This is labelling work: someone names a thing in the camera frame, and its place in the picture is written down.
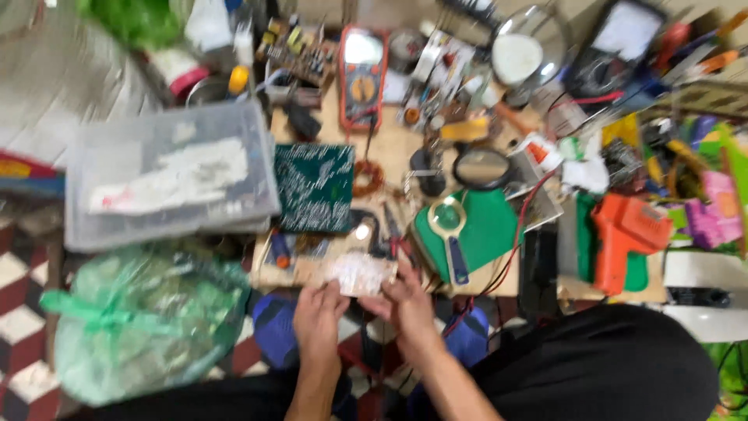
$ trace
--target green mat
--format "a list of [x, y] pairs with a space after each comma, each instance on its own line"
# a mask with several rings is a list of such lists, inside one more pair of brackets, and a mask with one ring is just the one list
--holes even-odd
[[[590, 212], [597, 202], [590, 195], [580, 193], [577, 196], [577, 248], [579, 255], [579, 277], [588, 283], [595, 281], [595, 263], [598, 257], [600, 241], [598, 229], [590, 217]], [[628, 253], [626, 265], [626, 285], [624, 290], [631, 292], [644, 291], [649, 284], [647, 274], [647, 256], [639, 253]]]
[[352, 146], [275, 146], [280, 227], [286, 231], [348, 232], [353, 200]]
[[[462, 197], [462, 192], [452, 195]], [[517, 216], [501, 191], [469, 191], [462, 206], [467, 222], [460, 232], [460, 245], [467, 267], [472, 273], [512, 249], [517, 230]], [[415, 237], [442, 281], [450, 281], [444, 240], [429, 227], [429, 208], [422, 209], [413, 221]]]

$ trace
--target workbench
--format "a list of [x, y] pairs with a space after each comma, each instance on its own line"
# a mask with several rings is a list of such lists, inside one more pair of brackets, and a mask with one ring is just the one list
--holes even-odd
[[[340, 127], [338, 121], [338, 104], [339, 94], [337, 86], [333, 84], [324, 93], [322, 110], [313, 113], [313, 115], [322, 123], [322, 131], [318, 136], [319, 142], [341, 144], [346, 141], [345, 131]], [[390, 185], [399, 187], [402, 185], [403, 176], [410, 170], [409, 160], [411, 155], [423, 144], [423, 135], [398, 124], [396, 121], [397, 111], [398, 108], [396, 106], [384, 107], [382, 111], [381, 126], [371, 142], [369, 159], [376, 161], [382, 166], [385, 171], [387, 182]], [[527, 107], [518, 117], [528, 127], [540, 127], [542, 125], [541, 118], [530, 107]], [[275, 141], [281, 144], [290, 143], [291, 139], [294, 137], [288, 127], [287, 117], [279, 108], [276, 108], [273, 112], [271, 133], [275, 137]], [[358, 160], [364, 158], [367, 134], [368, 133], [353, 133], [350, 136], [350, 143], [356, 148]], [[498, 138], [493, 140], [491, 146], [506, 151], [509, 147], [509, 142], [513, 139], [519, 138], [521, 138], [521, 135], [518, 130], [512, 125], [505, 123], [502, 133]], [[444, 192], [444, 195], [460, 190], [460, 186], [451, 175], [452, 162], [455, 158], [456, 152], [454, 150], [448, 151], [444, 154], [444, 170], [447, 177], [447, 189]], [[416, 181], [414, 190], [418, 191]], [[407, 203], [395, 202], [390, 195], [381, 194], [363, 200], [355, 199], [352, 207], [356, 208], [358, 206], [363, 206], [370, 210], [379, 209], [378, 217], [381, 221], [384, 221], [384, 212], [382, 211], [381, 206], [381, 203], [384, 200], [387, 200], [387, 203], [390, 204], [391, 208], [393, 208], [393, 212], [397, 213], [396, 218], [399, 220], [401, 230], [407, 232], [407, 228], [409, 227], [414, 215], [411, 214]], [[267, 235], [259, 235], [257, 238], [252, 266], [253, 286], [293, 286], [292, 273], [280, 270], [271, 264], [263, 264], [266, 253], [268, 252], [267, 247], [265, 246], [267, 237]], [[443, 291], [447, 294], [460, 295], [479, 294], [485, 286], [490, 283], [495, 274], [503, 267], [508, 258], [508, 254], [509, 253], [472, 272], [470, 274], [470, 284], [464, 287], [453, 287], [452, 285], [448, 285], [446, 288], [442, 288], [439, 291]], [[517, 253], [509, 268], [509, 275], [506, 277], [504, 283], [492, 294], [493, 296], [513, 297], [518, 294], [519, 261], [519, 253]], [[615, 298], [621, 301], [665, 301], [666, 293], [661, 276], [661, 262], [661, 254], [655, 254], [649, 257], [649, 286], [647, 289], [638, 293], [624, 292], [622, 295]], [[434, 289], [434, 284], [429, 281], [431, 279], [431, 274], [427, 273], [427, 271], [424, 272], [426, 272], [423, 277], [424, 288], [431, 291]], [[559, 277], [559, 294], [560, 297], [575, 300], [600, 300], [604, 298], [604, 295], [600, 291], [593, 289], [589, 284], [582, 282], [579, 279], [575, 279], [573, 276]]]

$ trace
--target wooden table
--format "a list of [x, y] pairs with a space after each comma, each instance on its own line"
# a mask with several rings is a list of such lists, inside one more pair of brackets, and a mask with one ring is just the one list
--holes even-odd
[[[322, 110], [315, 112], [315, 117], [322, 122], [322, 131], [318, 138], [323, 143], [339, 144], [344, 143], [346, 139], [345, 132], [340, 128], [338, 123], [338, 91], [336, 86], [333, 85], [325, 93], [322, 101]], [[400, 186], [402, 183], [403, 175], [409, 171], [409, 160], [411, 155], [421, 147], [423, 144], [423, 135], [415, 133], [406, 127], [401, 126], [396, 121], [396, 107], [385, 107], [382, 115], [382, 123], [375, 134], [369, 152], [369, 159], [374, 160], [382, 165], [386, 173], [386, 179], [388, 183]], [[529, 127], [539, 127], [540, 118], [530, 107], [527, 107], [523, 111], [519, 118]], [[517, 138], [521, 138], [521, 134], [516, 128], [509, 124], [504, 125], [503, 132], [498, 138], [493, 141], [493, 146], [500, 150], [506, 150], [508, 143]], [[288, 128], [288, 119], [285, 114], [276, 109], [272, 118], [271, 132], [275, 136], [275, 141], [278, 143], [290, 143], [292, 134], [290, 128]], [[366, 148], [366, 133], [353, 134], [350, 136], [350, 142], [356, 147], [356, 154], [358, 159], [363, 159], [364, 149]], [[449, 151], [444, 154], [444, 168], [447, 173], [447, 190], [444, 195], [454, 193], [459, 190], [459, 185], [451, 177], [452, 162], [456, 158], [454, 151]], [[382, 200], [385, 200], [385, 196], [374, 196], [370, 199], [354, 200], [353, 206], [365, 206], [369, 209], [381, 208]], [[405, 232], [405, 228], [410, 224], [414, 215], [411, 215], [408, 206], [402, 203], [392, 202], [391, 199], [387, 199], [391, 207], [394, 207], [397, 219], [401, 224], [401, 229]], [[381, 221], [384, 221], [384, 215], [379, 214]], [[263, 244], [266, 242], [266, 236], [260, 235], [257, 239], [257, 246], [255, 248], [253, 267], [258, 268], [253, 273], [253, 285], [292, 285], [291, 276], [287, 272], [278, 270], [276, 267], [268, 264], [262, 264], [265, 258], [265, 247]], [[454, 288], [451, 285], [447, 287], [446, 292], [448, 294], [465, 294], [475, 295], [480, 293], [484, 287], [493, 279], [493, 275], [497, 272], [497, 268], [500, 269], [506, 259], [507, 255], [498, 258], [496, 261], [487, 264], [486, 266], [476, 270], [470, 275], [470, 284], [465, 287]], [[620, 300], [634, 300], [634, 301], [657, 301], [662, 302], [665, 300], [665, 291], [662, 284], [662, 276], [660, 275], [661, 265], [659, 262], [661, 258], [657, 255], [650, 258], [650, 279], [649, 287], [640, 293], [624, 293], [619, 299]], [[495, 296], [511, 297], [516, 296], [518, 293], [518, 255], [515, 255], [515, 259], [509, 269], [509, 275], [505, 282], [492, 294]], [[429, 275], [424, 276], [424, 284], [428, 284]], [[590, 286], [579, 279], [573, 277], [564, 276], [560, 278], [560, 289], [562, 295], [574, 298], [574, 299], [586, 299], [586, 300], [599, 300], [603, 298], [603, 294], [596, 291]]]

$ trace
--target plastic storage box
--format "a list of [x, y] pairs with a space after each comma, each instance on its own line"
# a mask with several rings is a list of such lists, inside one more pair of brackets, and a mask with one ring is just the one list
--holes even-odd
[[256, 100], [84, 128], [70, 149], [65, 244], [99, 251], [281, 211]]

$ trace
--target analog multimeter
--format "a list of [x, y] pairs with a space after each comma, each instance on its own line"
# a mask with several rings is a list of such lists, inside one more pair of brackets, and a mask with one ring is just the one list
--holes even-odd
[[381, 124], [387, 72], [387, 34], [348, 25], [340, 36], [340, 125], [369, 129]]

